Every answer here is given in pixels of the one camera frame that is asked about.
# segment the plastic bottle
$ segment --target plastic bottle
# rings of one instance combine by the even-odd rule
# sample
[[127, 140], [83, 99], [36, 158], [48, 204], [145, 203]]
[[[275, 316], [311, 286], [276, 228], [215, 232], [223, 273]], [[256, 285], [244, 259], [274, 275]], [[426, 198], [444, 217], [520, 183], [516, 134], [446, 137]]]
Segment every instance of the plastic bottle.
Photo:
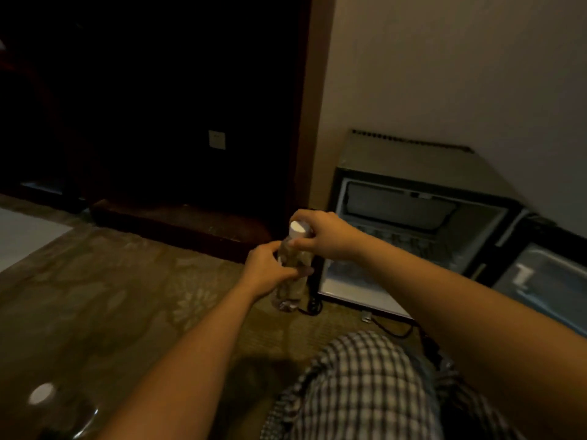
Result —
[[81, 437], [98, 413], [80, 392], [44, 383], [31, 392], [28, 400], [41, 428], [38, 440]]
[[[312, 263], [312, 253], [298, 251], [288, 244], [292, 239], [298, 237], [309, 237], [312, 234], [310, 225], [303, 221], [292, 221], [290, 223], [290, 234], [286, 237], [277, 251], [277, 261], [284, 267], [309, 266]], [[272, 303], [280, 311], [293, 312], [297, 310], [300, 299], [304, 294], [306, 278], [289, 280], [280, 284], [272, 294]]]

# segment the white sheet on floor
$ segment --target white sheet on floor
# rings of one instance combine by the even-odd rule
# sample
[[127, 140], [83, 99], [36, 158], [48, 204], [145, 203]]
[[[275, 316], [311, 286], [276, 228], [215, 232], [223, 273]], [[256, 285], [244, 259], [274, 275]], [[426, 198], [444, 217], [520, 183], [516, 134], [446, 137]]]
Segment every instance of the white sheet on floor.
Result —
[[0, 208], [0, 272], [71, 230], [71, 227]]

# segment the wall socket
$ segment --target wall socket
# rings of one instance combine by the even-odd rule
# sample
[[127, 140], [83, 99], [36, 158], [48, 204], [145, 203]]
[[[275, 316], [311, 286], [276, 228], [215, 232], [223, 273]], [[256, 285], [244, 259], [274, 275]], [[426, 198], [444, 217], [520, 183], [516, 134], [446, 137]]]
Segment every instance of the wall socket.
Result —
[[226, 149], [226, 133], [208, 130], [208, 144], [211, 148]]

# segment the white bottle cap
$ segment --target white bottle cap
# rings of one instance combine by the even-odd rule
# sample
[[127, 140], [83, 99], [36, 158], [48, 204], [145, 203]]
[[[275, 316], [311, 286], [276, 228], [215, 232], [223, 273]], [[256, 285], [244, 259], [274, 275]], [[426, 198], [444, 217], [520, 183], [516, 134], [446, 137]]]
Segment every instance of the white bottle cap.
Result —
[[290, 224], [290, 238], [308, 237], [312, 228], [310, 224], [304, 221], [292, 221]]
[[55, 395], [55, 386], [52, 383], [44, 383], [29, 395], [29, 404], [37, 405], [48, 401]]

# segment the patterned carpet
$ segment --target patterned carpet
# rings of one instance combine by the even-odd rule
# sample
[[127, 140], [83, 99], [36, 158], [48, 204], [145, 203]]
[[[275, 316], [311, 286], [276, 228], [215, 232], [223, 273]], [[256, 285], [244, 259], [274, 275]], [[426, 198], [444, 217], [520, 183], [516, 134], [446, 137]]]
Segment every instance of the patterned carpet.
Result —
[[[95, 435], [242, 269], [26, 201], [0, 195], [0, 207], [73, 227], [0, 273], [3, 438], [35, 438], [26, 397], [46, 381], [76, 388], [98, 406]], [[396, 332], [407, 328], [381, 320]], [[239, 336], [211, 438], [257, 438], [275, 395], [330, 340], [361, 329], [378, 331], [343, 306], [325, 303], [308, 317], [258, 302]], [[417, 331], [407, 342], [419, 349]]]

